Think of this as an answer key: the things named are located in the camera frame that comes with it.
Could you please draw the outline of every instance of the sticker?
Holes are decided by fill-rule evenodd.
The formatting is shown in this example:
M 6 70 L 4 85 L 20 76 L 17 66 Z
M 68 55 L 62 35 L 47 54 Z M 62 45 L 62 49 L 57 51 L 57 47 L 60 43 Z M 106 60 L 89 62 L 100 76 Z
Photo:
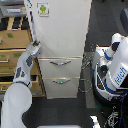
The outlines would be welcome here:
M 22 53 L 13 53 L 15 58 L 19 58 L 21 56 Z
M 12 33 L 7 33 L 8 38 L 14 38 Z
M 49 5 L 48 3 L 37 3 L 39 16 L 48 17 L 49 16 Z
M 6 55 L 0 55 L 1 57 L 6 57 Z
M 13 69 L 13 67 L 9 67 L 9 69 Z

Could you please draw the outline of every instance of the drawer handle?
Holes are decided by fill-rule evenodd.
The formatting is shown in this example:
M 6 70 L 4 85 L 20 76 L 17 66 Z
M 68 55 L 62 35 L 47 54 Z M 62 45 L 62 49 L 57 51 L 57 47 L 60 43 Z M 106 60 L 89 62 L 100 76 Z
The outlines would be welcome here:
M 0 63 L 8 63 L 8 62 L 9 62 L 9 59 L 4 60 L 4 61 L 0 61 Z
M 3 87 L 4 87 L 4 85 L 2 85 L 2 87 L 1 87 L 1 92 L 6 92 L 7 91 L 7 89 L 6 90 L 3 90 Z
M 55 82 L 57 84 L 65 84 L 69 81 L 70 81 L 69 79 L 59 79 L 59 80 L 53 80 L 52 82 Z
M 55 65 L 58 65 L 58 66 L 61 66 L 61 65 L 68 64 L 68 63 L 70 63 L 70 62 L 71 62 L 71 60 L 68 60 L 68 61 L 66 61 L 66 62 L 62 62 L 62 63 L 57 63 L 57 62 L 53 62 L 53 61 L 51 61 L 50 63 L 55 64 Z

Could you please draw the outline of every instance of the cabinet drawer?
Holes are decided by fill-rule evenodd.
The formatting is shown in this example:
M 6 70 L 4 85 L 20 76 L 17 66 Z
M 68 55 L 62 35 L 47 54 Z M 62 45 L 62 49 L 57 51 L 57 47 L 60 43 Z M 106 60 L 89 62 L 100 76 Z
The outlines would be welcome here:
M 43 79 L 48 99 L 76 98 L 79 79 Z
M 82 58 L 38 59 L 42 78 L 78 77 L 80 76 Z
M 8 87 L 11 85 L 12 80 L 9 82 L 0 82 L 0 93 L 5 93 L 8 89 Z M 40 85 L 39 85 L 39 76 L 36 76 L 36 79 L 32 81 L 32 88 L 30 89 L 31 92 L 39 92 L 41 91 Z
M 0 67 L 0 76 L 14 76 L 16 67 Z M 39 75 L 37 66 L 33 65 L 31 75 Z
M 0 31 L 0 49 L 26 48 L 30 43 L 28 30 Z
M 16 66 L 18 58 L 26 49 L 0 50 L 0 66 Z

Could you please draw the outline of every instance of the white cabinet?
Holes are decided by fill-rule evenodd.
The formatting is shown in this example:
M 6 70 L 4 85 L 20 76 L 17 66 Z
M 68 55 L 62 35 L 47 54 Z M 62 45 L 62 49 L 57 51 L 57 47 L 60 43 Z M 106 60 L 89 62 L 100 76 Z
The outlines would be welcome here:
M 66 87 L 52 86 L 53 82 L 50 79 L 80 77 L 91 1 L 30 0 L 28 2 L 25 0 L 31 32 L 33 34 L 30 10 L 34 18 L 37 39 L 42 44 L 38 60 L 47 97 L 65 98 L 67 95 L 66 98 L 70 98 L 77 96 L 79 79 L 75 79 L 75 82 L 71 82 L 72 84 L 69 81 L 66 82 L 63 84 L 67 85 Z

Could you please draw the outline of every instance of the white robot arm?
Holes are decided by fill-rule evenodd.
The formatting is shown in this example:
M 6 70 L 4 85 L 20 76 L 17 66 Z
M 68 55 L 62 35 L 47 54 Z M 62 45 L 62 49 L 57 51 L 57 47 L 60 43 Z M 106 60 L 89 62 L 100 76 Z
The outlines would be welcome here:
M 107 103 L 118 103 L 128 89 L 128 37 L 112 36 L 110 47 L 97 47 L 93 58 L 94 92 Z
M 32 59 L 38 55 L 40 43 L 31 43 L 26 52 L 20 56 L 13 83 L 5 93 L 1 110 L 1 128 L 26 128 L 22 122 L 22 114 L 32 104 L 32 86 L 30 71 L 33 66 Z

